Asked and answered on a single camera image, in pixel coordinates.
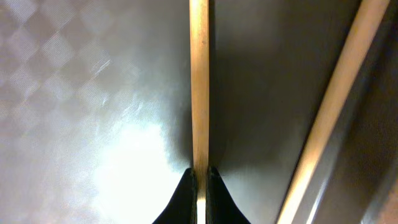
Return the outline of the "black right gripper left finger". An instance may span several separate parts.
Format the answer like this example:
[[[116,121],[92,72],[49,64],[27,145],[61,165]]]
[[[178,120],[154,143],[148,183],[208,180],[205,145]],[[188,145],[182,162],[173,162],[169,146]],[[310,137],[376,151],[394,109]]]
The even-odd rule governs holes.
[[[197,188],[193,169],[186,169],[169,203],[153,224],[196,224]]]

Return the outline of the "wooden chopstick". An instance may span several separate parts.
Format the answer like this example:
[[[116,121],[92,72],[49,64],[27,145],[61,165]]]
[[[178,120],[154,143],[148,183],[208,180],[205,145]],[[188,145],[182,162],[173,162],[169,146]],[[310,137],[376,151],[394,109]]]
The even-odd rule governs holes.
[[[198,200],[206,200],[210,123],[209,1],[189,0],[193,168]]]
[[[293,222],[389,3],[390,0],[361,1],[294,172],[278,224]]]

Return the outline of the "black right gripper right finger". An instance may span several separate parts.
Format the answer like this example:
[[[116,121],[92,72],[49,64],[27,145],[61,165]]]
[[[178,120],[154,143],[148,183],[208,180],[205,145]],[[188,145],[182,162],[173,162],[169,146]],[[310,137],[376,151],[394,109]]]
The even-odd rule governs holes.
[[[234,203],[220,173],[209,167],[206,180],[207,224],[250,224]]]

